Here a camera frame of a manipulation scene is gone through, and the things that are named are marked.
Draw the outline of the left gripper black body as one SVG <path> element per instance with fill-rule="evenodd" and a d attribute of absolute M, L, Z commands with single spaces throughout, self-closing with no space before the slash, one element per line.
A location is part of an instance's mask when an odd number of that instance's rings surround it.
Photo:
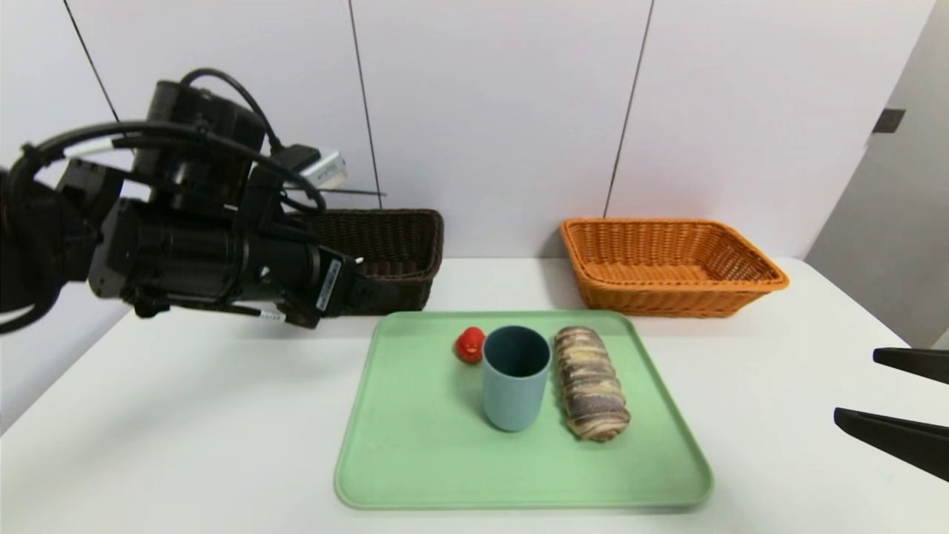
<path fill-rule="evenodd" d="M 284 321 L 314 329 L 339 317 L 352 257 L 319 244 L 308 232 L 242 234 L 242 300 L 271 302 Z"/>

